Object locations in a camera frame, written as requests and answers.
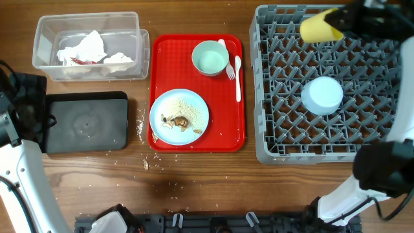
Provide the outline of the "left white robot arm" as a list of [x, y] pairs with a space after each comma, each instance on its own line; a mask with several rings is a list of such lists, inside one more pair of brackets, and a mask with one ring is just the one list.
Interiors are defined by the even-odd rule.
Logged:
[[1, 62], [1, 199], [16, 232], [71, 232], [42, 161], [47, 78]]

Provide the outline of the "small white napkin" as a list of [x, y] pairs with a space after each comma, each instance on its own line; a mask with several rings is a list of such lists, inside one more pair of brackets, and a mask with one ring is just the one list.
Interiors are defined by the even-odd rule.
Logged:
[[103, 60], [103, 63], [109, 64], [107, 67], [109, 73], [126, 71], [128, 68], [134, 65], [134, 61], [122, 52], [118, 52], [111, 57], [105, 58]]

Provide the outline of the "yellow cup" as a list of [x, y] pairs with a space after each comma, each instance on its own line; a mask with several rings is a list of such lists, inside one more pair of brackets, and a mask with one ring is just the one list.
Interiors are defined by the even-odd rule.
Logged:
[[302, 40], [306, 43], [340, 41], [344, 34], [325, 22], [325, 16], [337, 10], [332, 8], [304, 20], [300, 24]]

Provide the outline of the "green bowl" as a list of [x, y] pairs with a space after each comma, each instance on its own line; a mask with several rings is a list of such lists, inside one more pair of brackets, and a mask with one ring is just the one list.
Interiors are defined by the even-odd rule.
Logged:
[[229, 52], [218, 41], [203, 41], [191, 53], [193, 66], [205, 76], [217, 76], [229, 62]]

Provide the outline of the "red snack wrapper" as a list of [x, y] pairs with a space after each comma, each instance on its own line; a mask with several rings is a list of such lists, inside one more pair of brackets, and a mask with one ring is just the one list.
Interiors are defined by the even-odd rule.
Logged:
[[74, 63], [78, 64], [78, 65], [94, 65], [94, 64], [96, 64], [95, 61], [82, 61], [82, 60], [79, 60], [79, 59], [73, 58], [73, 57], [71, 57], [71, 60]]

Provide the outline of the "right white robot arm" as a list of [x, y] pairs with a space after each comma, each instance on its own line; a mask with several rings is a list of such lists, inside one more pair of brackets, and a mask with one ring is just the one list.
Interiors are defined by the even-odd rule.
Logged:
[[357, 151], [347, 180], [308, 206], [314, 212], [310, 223], [326, 230], [346, 226], [371, 205], [389, 221], [413, 199], [413, 2], [353, 1], [303, 20], [300, 36], [307, 43], [344, 37], [399, 43], [400, 87], [391, 129], [384, 141]]

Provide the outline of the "light blue bowl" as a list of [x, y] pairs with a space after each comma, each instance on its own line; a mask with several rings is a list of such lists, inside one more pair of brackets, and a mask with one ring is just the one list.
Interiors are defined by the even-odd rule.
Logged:
[[338, 81], [328, 76], [318, 77], [303, 87], [301, 101], [315, 115], [330, 115], [339, 109], [343, 89]]

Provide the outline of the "large white napkin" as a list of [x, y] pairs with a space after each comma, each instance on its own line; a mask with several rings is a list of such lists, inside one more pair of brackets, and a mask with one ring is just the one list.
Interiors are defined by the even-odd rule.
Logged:
[[96, 30], [83, 38], [77, 46], [66, 47], [57, 52], [59, 61], [65, 66], [78, 65], [71, 60], [71, 57], [82, 61], [95, 61], [98, 63], [106, 56], [103, 39]]

